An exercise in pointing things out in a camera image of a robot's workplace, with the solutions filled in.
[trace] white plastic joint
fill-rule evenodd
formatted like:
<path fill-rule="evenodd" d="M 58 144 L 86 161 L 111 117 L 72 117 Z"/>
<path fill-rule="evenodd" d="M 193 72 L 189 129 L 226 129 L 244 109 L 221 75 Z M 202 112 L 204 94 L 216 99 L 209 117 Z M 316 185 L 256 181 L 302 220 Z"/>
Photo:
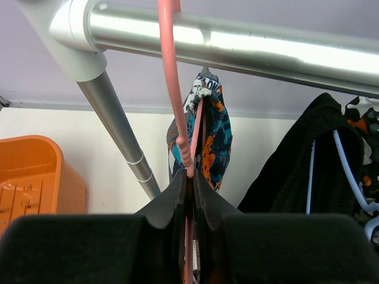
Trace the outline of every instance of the white plastic joint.
<path fill-rule="evenodd" d="M 57 11 L 50 23 L 53 38 L 74 49 L 102 52 L 92 40 L 89 18 L 98 0 L 68 0 Z"/>

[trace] pink clothes hanger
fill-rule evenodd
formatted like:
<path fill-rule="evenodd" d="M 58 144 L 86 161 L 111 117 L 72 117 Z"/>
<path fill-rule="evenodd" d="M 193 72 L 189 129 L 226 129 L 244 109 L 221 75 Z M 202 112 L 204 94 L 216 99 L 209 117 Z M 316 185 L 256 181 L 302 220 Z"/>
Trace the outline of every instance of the pink clothes hanger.
<path fill-rule="evenodd" d="M 167 89 L 174 112 L 176 126 L 178 128 L 178 138 L 176 145 L 179 148 L 183 165 L 187 168 L 187 177 L 194 176 L 194 158 L 196 145 L 200 130 L 200 121 L 203 111 L 203 100 L 200 100 L 195 119 L 194 133 L 191 147 L 188 141 L 187 124 L 185 122 L 182 97 L 179 87 L 178 69 L 176 66 L 175 43 L 173 35 L 172 11 L 180 12 L 180 0 L 158 0 L 158 17 L 160 29 L 160 45 L 162 49 L 163 69 L 166 77 Z M 203 122 L 203 145 L 205 141 L 205 116 Z M 185 283 L 192 283 L 192 239 L 193 224 L 192 215 L 187 216 L 185 232 Z"/>

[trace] silver horizontal bar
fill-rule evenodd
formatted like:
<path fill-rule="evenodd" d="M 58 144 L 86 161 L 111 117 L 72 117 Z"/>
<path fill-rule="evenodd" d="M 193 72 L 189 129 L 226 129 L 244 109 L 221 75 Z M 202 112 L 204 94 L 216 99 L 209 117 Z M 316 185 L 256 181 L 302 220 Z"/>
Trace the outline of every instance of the silver horizontal bar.
<path fill-rule="evenodd" d="M 90 33 L 105 49 L 160 54 L 158 13 L 99 3 Z M 174 15 L 178 61 L 379 98 L 379 42 L 312 31 Z"/>

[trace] blue clothes hanger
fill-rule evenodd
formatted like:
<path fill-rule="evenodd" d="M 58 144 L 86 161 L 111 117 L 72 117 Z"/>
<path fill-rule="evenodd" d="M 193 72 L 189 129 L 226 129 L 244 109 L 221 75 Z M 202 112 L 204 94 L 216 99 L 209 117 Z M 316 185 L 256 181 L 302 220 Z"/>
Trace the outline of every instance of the blue clothes hanger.
<path fill-rule="evenodd" d="M 346 177 L 348 179 L 348 182 L 350 184 L 351 189 L 353 190 L 353 193 L 355 195 L 355 198 L 357 199 L 359 205 L 361 208 L 367 212 L 374 212 L 379 211 L 379 204 L 376 202 L 372 202 L 370 204 L 367 203 L 365 196 L 359 189 L 358 185 L 356 184 L 355 178 L 351 172 L 348 159 L 346 158 L 345 151 L 343 150 L 341 139 L 339 138 L 339 134 L 337 130 L 333 131 L 333 137 L 334 141 L 336 143 L 338 156 L 342 163 L 343 171 L 346 174 Z M 315 145 L 316 141 L 312 144 L 312 152 L 310 156 L 310 167 L 309 167 L 309 183 L 308 183 L 308 194 L 307 194 L 307 207 L 306 207 L 306 214 L 310 213 L 311 208 L 311 195 L 312 195 L 312 180 L 313 180 L 313 166 L 314 166 L 314 151 L 315 151 Z M 365 233 L 369 241 L 371 241 L 372 232 L 374 229 L 379 226 L 379 216 L 371 219 L 368 221 L 365 225 Z"/>

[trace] clothing rack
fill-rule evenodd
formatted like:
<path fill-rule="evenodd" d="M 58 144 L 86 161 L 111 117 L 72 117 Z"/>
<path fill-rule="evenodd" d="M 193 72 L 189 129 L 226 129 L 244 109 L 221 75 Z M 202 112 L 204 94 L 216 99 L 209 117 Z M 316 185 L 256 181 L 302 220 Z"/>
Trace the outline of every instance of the clothing rack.
<path fill-rule="evenodd" d="M 105 71 L 105 49 L 160 56 L 158 13 L 96 0 L 15 0 L 76 81 L 150 198 L 158 184 Z M 177 13 L 178 61 L 379 98 L 379 42 Z"/>

